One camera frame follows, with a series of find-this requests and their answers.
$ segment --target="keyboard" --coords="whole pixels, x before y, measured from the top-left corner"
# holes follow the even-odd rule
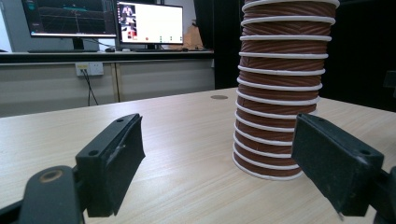
[[[181,49],[132,49],[134,52],[181,52]]]
[[[29,53],[93,53],[96,49],[29,49]]]

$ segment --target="power outlet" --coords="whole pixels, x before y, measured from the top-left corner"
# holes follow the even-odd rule
[[[88,76],[102,76],[103,63],[76,63],[76,74],[78,77],[84,76],[84,71]]]
[[[78,77],[83,77],[83,71],[86,71],[87,74],[90,73],[90,64],[89,63],[76,63],[76,74]]]
[[[103,71],[103,63],[90,63],[90,73],[91,76],[102,76],[104,74]]]

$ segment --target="wall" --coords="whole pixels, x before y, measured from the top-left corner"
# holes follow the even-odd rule
[[[3,17],[3,2],[0,1],[0,49],[11,52],[11,45],[9,44],[6,23]]]

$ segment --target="desk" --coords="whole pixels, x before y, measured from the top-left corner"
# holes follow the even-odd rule
[[[212,99],[226,95],[228,99]],[[75,155],[111,121],[139,113],[147,157],[116,217],[88,223],[372,223],[345,217],[305,176],[270,181],[232,159],[235,89],[204,91],[0,119],[0,207],[20,200],[28,178]],[[396,114],[321,99],[318,115],[396,164]]]
[[[91,77],[100,105],[215,89],[213,52],[0,53],[0,118],[87,105],[76,62],[103,62]]]
[[[97,53],[0,53],[0,65],[75,62],[130,62],[145,60],[213,59],[213,51],[191,52],[97,52]]]

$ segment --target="screw hole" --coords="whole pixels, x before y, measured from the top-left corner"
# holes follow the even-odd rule
[[[98,153],[99,153],[98,150],[93,150],[93,151],[90,151],[90,153],[88,153],[88,155],[90,155],[90,156],[95,156],[95,155],[97,155]]]
[[[42,176],[40,176],[39,180],[41,183],[48,183],[53,180],[58,179],[64,174],[62,170],[51,170],[46,173],[44,173]]]
[[[367,150],[361,150],[361,154],[366,155],[366,156],[371,155],[371,153]]]

